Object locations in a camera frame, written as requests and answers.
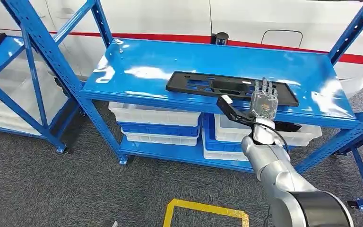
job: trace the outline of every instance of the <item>floor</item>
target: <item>floor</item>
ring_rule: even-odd
[[[363,90],[351,103],[363,111]],[[119,137],[107,103],[96,105]],[[308,147],[294,149],[293,163],[336,132],[323,129]],[[71,155],[56,154],[44,140],[0,133],[0,227],[101,227],[115,220],[119,227],[158,227],[173,198],[243,210],[251,227],[262,226],[268,205],[254,175],[141,157],[120,166],[87,117],[75,117],[64,137],[73,141]],[[363,197],[351,155],[327,158],[304,177],[343,201]],[[363,212],[350,211],[356,226],[363,227]],[[241,221],[175,208],[172,226],[234,227]]]

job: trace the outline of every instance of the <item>robotic arm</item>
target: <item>robotic arm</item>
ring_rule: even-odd
[[[350,213],[342,201],[329,192],[315,188],[291,165],[282,141],[285,146],[287,144],[275,131],[272,121],[277,103],[277,91],[265,78],[262,89],[256,82],[247,114],[234,109],[229,96],[221,96],[217,102],[230,120],[252,127],[252,134],[242,140],[242,150],[268,196],[274,225],[353,227]]]

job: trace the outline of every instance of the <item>black plastic tray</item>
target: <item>black plastic tray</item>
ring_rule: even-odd
[[[175,71],[166,84],[166,90],[219,97],[228,95],[233,99],[251,100],[256,79],[228,77],[213,74]],[[297,97],[286,83],[272,81],[277,90],[279,105],[298,106]]]

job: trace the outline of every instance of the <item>yellow floor marking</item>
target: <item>yellow floor marking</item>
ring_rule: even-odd
[[[170,224],[172,222],[174,207],[182,207],[191,210],[199,210],[203,212],[226,215],[234,218],[241,218],[242,227],[249,227],[248,215],[241,210],[234,210],[224,207],[217,207],[198,202],[190,202],[178,199],[172,199],[172,201],[170,201],[170,203],[168,204],[163,227],[170,227]]]

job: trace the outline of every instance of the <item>black cable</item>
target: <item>black cable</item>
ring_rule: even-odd
[[[288,154],[290,154],[289,146],[287,145],[286,140],[283,138],[282,135],[280,135],[280,133],[278,131],[276,131],[275,129],[273,129],[272,127],[270,127],[269,125],[266,125],[266,124],[262,124],[262,123],[259,123],[259,122],[253,122],[253,121],[249,121],[249,120],[246,120],[246,119],[240,119],[240,120],[244,121],[244,122],[247,122],[247,123],[257,124],[257,125],[260,125],[260,126],[263,126],[265,128],[268,128],[268,129],[272,130],[283,141],[283,143],[285,144],[285,147],[286,147],[286,152]]]
[[[269,218],[272,216],[271,214],[269,214],[269,212],[270,212],[270,206],[268,207],[267,217],[264,220],[264,227],[268,227],[269,226]]]

